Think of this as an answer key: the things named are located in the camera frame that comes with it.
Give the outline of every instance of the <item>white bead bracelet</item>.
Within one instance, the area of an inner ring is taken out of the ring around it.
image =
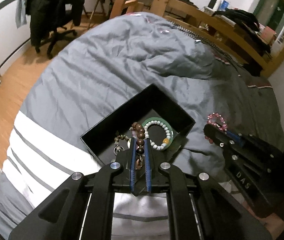
[[[162,127],[166,133],[166,138],[163,140],[160,146],[156,145],[152,140],[149,140],[151,143],[151,146],[153,147],[153,149],[158,150],[158,151],[164,150],[165,147],[169,144],[169,142],[173,139],[173,131],[170,131],[169,128],[163,122],[158,121],[158,120],[152,120],[152,121],[147,122],[143,127],[145,130],[145,133],[144,133],[145,138],[149,138],[148,128],[152,125],[158,125]]]

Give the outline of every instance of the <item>pink bead bracelet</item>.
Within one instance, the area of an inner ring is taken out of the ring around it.
[[[221,124],[218,124],[215,122],[216,119],[220,119]],[[213,113],[207,116],[207,124],[211,124],[215,127],[217,127],[220,131],[224,131],[226,133],[227,131],[227,124],[224,121],[224,118],[218,114],[218,113]]]

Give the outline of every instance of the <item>loft bed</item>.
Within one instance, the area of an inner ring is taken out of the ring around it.
[[[247,57],[243,58],[243,55],[239,55],[234,49],[228,46],[227,41],[235,43],[239,46],[245,54],[248,55],[254,62],[261,66],[261,75],[264,77],[269,77],[284,61],[284,45],[282,49],[274,56],[269,54],[260,55],[255,48],[253,48],[241,35],[239,35],[235,30],[234,26],[230,25],[226,21],[219,17],[212,17],[202,11],[200,11],[196,6],[191,5],[189,2],[183,0],[153,0],[150,9],[143,9],[144,4],[139,2],[139,0],[115,0],[114,6],[111,12],[110,18],[121,15],[122,10],[127,8],[127,13],[139,12],[139,11],[149,11],[165,19],[175,22],[185,29],[188,29],[217,45],[219,48],[227,52],[228,54],[235,57],[240,64],[247,63]],[[171,17],[165,13],[167,8],[175,9],[187,15],[186,18],[191,19],[191,21],[182,21]],[[209,33],[204,28],[203,23],[207,24],[209,27],[214,28],[216,31]]]

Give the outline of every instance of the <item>orange bead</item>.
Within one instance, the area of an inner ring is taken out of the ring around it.
[[[167,139],[167,138],[165,138],[165,139],[163,140],[163,143],[168,144],[169,142],[170,142],[170,140],[169,140],[169,139]]]

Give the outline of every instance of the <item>wooden floor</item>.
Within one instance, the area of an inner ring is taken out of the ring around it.
[[[77,30],[78,36],[86,31],[86,28],[83,28],[86,26],[87,20],[83,18],[81,26],[74,28]],[[67,44],[67,41],[59,41],[54,46],[53,56]],[[0,77],[0,168],[6,159],[9,136],[13,129],[15,116],[31,87],[50,63],[46,57],[47,47],[48,44],[41,47],[40,54],[36,54],[33,47],[29,48],[12,64],[4,76]]]

